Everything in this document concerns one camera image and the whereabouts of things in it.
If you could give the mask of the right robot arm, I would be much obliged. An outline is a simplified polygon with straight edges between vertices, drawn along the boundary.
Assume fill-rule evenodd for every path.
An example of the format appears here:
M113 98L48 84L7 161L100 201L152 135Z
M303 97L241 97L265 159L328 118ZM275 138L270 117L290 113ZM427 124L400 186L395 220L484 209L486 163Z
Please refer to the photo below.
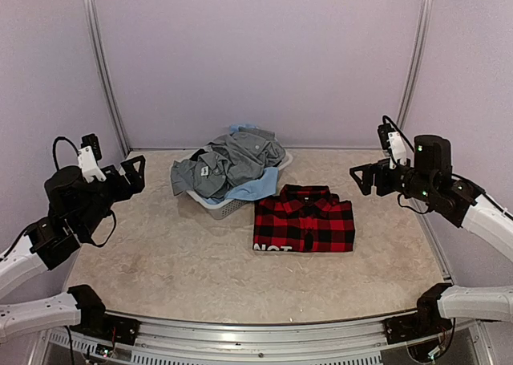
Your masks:
M400 133L384 136L382 144L388 158L349 171L362 194L384 197L397 193L414 198L423 202L428 212L480 237L504 257L512 257L512 215L485 189L453 173L449 140L435 135L416 136L412 160L406 157ZM409 322L393 318L388 325L396 335L426 336L449 329L456 318L511 322L512 288L439 283L419 297Z

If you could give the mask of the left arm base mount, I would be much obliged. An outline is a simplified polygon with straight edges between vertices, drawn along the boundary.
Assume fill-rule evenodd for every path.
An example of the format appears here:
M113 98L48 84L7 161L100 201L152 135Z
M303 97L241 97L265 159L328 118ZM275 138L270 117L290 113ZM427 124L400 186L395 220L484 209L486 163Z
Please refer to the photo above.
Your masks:
M135 345L139 333L140 321L113 314L89 317L71 330L89 337L110 341L114 344Z

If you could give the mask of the grey long sleeve shirt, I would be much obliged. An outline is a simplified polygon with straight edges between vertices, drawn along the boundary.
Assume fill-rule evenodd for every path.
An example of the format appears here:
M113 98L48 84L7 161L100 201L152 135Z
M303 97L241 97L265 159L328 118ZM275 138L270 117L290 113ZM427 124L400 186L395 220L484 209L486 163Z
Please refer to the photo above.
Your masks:
M175 196L194 191L211 202L222 201L236 179L230 171L226 141L229 134L212 140L190 158L174 161L171 167L171 187Z

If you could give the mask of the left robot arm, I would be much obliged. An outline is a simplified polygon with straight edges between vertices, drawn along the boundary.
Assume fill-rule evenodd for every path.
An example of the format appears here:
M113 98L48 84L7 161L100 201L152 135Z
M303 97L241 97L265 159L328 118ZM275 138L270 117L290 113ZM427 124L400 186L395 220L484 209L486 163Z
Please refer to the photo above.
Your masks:
M144 156L110 165L98 176L87 176L77 165L59 169L45 182L49 200L46 217L28 225L1 256L1 295L63 264L83 245L98 247L92 235L112 206L141 193L145 187ZM133 345L139 321L107 312L89 285L72 286L60 294L1 307L1 341L67 326L73 331L113 343Z

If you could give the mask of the red black plaid shirt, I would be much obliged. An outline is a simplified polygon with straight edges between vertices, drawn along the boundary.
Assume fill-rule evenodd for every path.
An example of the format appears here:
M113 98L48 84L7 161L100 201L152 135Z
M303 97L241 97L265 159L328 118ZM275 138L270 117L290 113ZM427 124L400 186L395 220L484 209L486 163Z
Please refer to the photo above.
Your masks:
M349 253L356 229L351 201L327 186L284 185L254 204L252 247L283 253Z

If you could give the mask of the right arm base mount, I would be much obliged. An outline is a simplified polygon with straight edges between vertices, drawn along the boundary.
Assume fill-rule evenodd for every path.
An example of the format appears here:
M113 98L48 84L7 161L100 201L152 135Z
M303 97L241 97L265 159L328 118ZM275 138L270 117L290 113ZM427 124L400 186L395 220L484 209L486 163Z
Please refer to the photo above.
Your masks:
M418 312L386 318L383 321L384 333L389 345L440 334L443 331L449 331L452 327L453 323L450 319L426 317Z

